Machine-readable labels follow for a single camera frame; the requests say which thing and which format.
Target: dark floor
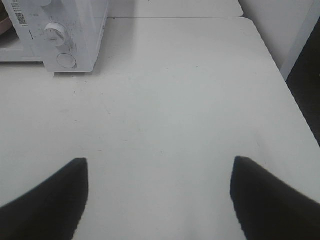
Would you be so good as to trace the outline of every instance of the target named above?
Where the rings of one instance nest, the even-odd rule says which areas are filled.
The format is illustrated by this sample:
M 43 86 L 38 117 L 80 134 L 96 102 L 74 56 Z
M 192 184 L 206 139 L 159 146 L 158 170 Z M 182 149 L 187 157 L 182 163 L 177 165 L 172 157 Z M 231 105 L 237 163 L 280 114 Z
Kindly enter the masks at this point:
M 320 145 L 320 20 L 286 83 Z

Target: white wall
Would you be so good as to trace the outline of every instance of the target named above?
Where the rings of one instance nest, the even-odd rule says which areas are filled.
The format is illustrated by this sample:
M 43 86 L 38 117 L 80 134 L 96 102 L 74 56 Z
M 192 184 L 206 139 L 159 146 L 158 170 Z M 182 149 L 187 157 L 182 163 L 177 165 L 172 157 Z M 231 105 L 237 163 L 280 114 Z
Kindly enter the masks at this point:
M 287 79 L 320 16 L 320 0 L 239 0 Z

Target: white table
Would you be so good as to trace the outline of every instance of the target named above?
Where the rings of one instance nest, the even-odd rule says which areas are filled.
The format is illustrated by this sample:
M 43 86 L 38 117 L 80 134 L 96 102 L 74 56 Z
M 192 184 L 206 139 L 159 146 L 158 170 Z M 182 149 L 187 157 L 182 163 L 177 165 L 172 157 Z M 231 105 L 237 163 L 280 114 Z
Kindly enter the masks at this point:
M 238 0 L 109 0 L 109 18 L 241 17 Z
M 0 64 L 0 205 L 87 157 L 74 239 L 245 239 L 247 156 L 320 201 L 320 148 L 251 21 L 109 19 L 93 73 Z

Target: barcode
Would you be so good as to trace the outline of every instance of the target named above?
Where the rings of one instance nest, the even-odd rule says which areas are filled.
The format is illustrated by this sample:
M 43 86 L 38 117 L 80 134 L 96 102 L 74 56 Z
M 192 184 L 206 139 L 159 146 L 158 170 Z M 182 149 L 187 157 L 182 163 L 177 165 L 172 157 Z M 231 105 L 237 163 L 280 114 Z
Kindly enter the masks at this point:
M 22 12 L 16 13 L 15 15 L 16 15 L 16 17 L 18 18 L 19 24 L 21 24 L 21 25 L 27 25 L 25 16 L 22 14 Z

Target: microwave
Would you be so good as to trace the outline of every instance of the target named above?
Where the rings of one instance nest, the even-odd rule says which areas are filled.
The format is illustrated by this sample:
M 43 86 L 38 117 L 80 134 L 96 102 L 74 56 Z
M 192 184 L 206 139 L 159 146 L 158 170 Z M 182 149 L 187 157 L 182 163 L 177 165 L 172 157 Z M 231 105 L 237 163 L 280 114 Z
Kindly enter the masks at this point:
M 48 72 L 93 71 L 108 0 L 1 1 L 7 17 L 0 19 L 0 62 L 43 62 Z

